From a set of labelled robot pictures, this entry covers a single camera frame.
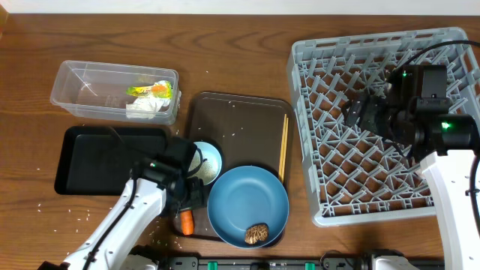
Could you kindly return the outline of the orange carrot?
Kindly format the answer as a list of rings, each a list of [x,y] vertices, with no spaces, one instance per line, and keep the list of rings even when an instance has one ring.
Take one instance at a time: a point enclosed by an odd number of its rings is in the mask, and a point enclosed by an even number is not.
[[[191,210],[182,211],[180,213],[181,218],[181,231],[185,236],[190,236],[194,233],[194,219]]]

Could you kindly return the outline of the light blue rice bowl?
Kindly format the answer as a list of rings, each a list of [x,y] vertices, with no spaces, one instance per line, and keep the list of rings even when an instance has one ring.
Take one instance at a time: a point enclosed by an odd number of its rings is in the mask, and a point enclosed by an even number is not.
[[[201,179],[204,185],[212,184],[221,174],[223,161],[219,150],[208,142],[194,142],[196,151],[187,176]]]

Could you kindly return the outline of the blue plate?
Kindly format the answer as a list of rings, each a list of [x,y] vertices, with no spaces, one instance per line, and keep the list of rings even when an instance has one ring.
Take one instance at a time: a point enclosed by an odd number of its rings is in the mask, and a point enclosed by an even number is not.
[[[258,166],[238,166],[213,184],[207,203],[212,229],[224,242],[237,248],[272,246],[287,224],[290,204],[286,189],[277,177]],[[250,228],[268,227],[266,239],[248,244]]]

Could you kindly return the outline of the brown shiitake mushroom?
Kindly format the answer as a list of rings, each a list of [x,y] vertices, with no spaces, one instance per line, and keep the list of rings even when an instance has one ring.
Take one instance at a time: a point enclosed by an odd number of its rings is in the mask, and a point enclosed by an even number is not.
[[[258,223],[247,229],[244,241],[249,245],[264,242],[269,237],[269,227],[266,223]]]

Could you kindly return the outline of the white tissue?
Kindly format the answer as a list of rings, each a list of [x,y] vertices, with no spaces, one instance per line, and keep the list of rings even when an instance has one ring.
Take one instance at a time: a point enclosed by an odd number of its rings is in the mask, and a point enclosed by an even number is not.
[[[170,105],[169,98],[138,97],[133,103],[126,105],[128,119],[153,119],[163,107]]]

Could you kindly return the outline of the yellow green foil wrapper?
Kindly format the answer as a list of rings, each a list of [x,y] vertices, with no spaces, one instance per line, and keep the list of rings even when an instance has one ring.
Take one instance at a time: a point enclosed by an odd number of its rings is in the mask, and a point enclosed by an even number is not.
[[[126,94],[138,98],[167,98],[173,97],[173,87],[169,81],[161,80],[153,85],[131,86]]]

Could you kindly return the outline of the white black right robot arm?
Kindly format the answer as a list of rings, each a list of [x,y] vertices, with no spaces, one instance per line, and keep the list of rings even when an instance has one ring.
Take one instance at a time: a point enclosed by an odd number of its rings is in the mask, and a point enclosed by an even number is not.
[[[433,197],[446,269],[479,268],[479,129],[451,114],[443,65],[406,64],[392,71],[384,98],[369,92],[345,103],[345,124],[410,146]]]

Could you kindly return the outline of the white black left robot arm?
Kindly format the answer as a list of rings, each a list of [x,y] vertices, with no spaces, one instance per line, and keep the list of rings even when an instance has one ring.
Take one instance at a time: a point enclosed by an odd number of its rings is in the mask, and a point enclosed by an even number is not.
[[[172,138],[163,154],[133,165],[118,202],[76,251],[59,265],[45,261],[38,269],[159,269],[158,259],[131,250],[164,209],[203,203],[202,180],[193,174],[205,161],[196,144]]]

